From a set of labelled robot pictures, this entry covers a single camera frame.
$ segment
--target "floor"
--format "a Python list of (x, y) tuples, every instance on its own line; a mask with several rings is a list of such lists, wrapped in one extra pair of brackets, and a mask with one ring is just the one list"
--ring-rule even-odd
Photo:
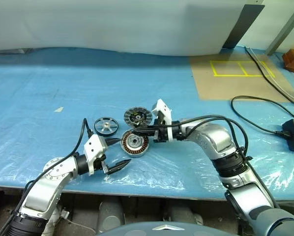
[[(9, 217), (8, 210), (13, 209), (20, 199), (20, 190), (0, 192), (0, 227)], [(68, 219), (96, 229), (98, 209), (105, 196), (87, 194), (64, 193), (61, 205), (71, 212)], [(121, 197), (124, 207), (126, 224), (142, 221), (162, 221), (163, 209), (168, 199)], [(194, 213), (198, 213), (204, 220), (204, 225), (220, 229), (233, 234), (251, 236), (253, 232), (248, 226), (241, 224), (227, 202), (219, 201), (187, 201)], [(294, 202), (282, 203), (282, 207), (294, 214)], [(89, 229), (71, 224), (63, 219), (56, 226), (55, 236), (91, 236)]]

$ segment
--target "metal disc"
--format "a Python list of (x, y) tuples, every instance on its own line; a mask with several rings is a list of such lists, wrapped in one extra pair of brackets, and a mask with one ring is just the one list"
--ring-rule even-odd
[(126, 154), (134, 158), (144, 155), (149, 147), (147, 136), (138, 136), (133, 134), (131, 130), (127, 130), (123, 134), (120, 143)]
[(101, 117), (94, 123), (95, 132), (104, 137), (114, 135), (118, 130), (118, 122), (111, 117)]
[(125, 112), (124, 121), (133, 128), (149, 125), (152, 121), (152, 114), (144, 107), (133, 107)]

